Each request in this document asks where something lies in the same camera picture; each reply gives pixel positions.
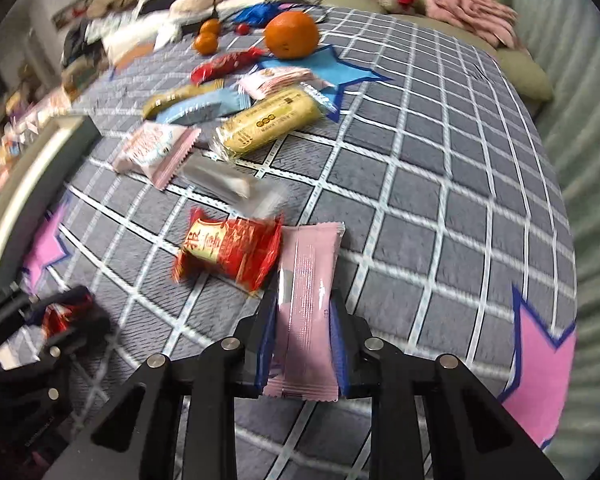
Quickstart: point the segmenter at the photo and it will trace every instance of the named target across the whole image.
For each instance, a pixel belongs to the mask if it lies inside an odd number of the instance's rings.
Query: silver rivet
[[[162,354],[150,355],[146,360],[149,368],[160,368],[163,364],[165,364],[165,362],[167,362],[167,358]]]
[[[365,341],[365,346],[368,350],[381,350],[384,342],[379,337],[370,337]]]
[[[225,350],[235,350],[240,346],[240,340],[237,337],[226,337],[222,339],[220,346]]]
[[[448,368],[449,370],[451,370],[458,366],[458,358],[455,355],[444,354],[440,356],[440,365],[443,368]]]

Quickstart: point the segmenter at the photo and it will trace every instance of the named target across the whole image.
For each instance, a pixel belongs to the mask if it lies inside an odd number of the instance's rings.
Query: orange
[[[200,34],[203,34],[204,32],[211,32],[215,36],[220,36],[221,30],[222,25],[220,25],[220,21],[216,18],[211,18],[202,24],[202,27],[200,27]]]
[[[299,59],[313,53],[320,41],[314,19],[299,10],[277,15],[264,29],[264,42],[278,59]]]
[[[218,50],[218,37],[210,32],[203,32],[196,37],[193,47],[203,56],[211,56]]]

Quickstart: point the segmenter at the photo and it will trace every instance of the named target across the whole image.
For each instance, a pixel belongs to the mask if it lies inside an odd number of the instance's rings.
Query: blue star
[[[344,89],[349,85],[362,83],[363,81],[388,81],[391,78],[380,75],[374,70],[355,66],[341,60],[333,45],[319,48],[313,54],[304,59],[280,60],[267,57],[258,63],[260,68],[273,68],[275,66],[302,66],[310,69],[319,78],[328,81],[334,88],[325,88],[322,93],[336,108],[327,117],[332,121],[340,120],[340,106]]]

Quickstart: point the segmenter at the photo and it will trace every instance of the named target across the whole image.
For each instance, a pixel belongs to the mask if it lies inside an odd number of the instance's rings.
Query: red snack package
[[[256,63],[258,58],[265,54],[264,50],[255,46],[248,50],[222,54],[222,56],[217,56],[211,61],[200,63],[195,67],[191,72],[191,82],[194,85],[199,85],[205,81],[231,74],[239,68]]]
[[[202,208],[191,209],[189,231],[173,264],[171,277],[183,282],[199,267],[235,280],[248,292],[258,290],[275,263],[282,218],[273,221],[235,218],[211,220]]]

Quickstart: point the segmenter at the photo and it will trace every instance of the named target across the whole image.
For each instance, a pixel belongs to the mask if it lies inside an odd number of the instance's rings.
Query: gold wrapped snack
[[[214,90],[219,90],[223,87],[224,79],[214,79],[209,83],[204,83],[199,86],[187,85],[181,88],[174,88],[164,94],[154,95],[144,104],[144,107],[142,108],[142,118],[152,121],[161,111],[166,110],[180,101],[184,101],[184,99],[206,94],[207,92],[213,92]]]
[[[214,149],[224,158],[244,155],[320,119],[329,106],[311,86],[285,88],[225,121],[217,130]]]

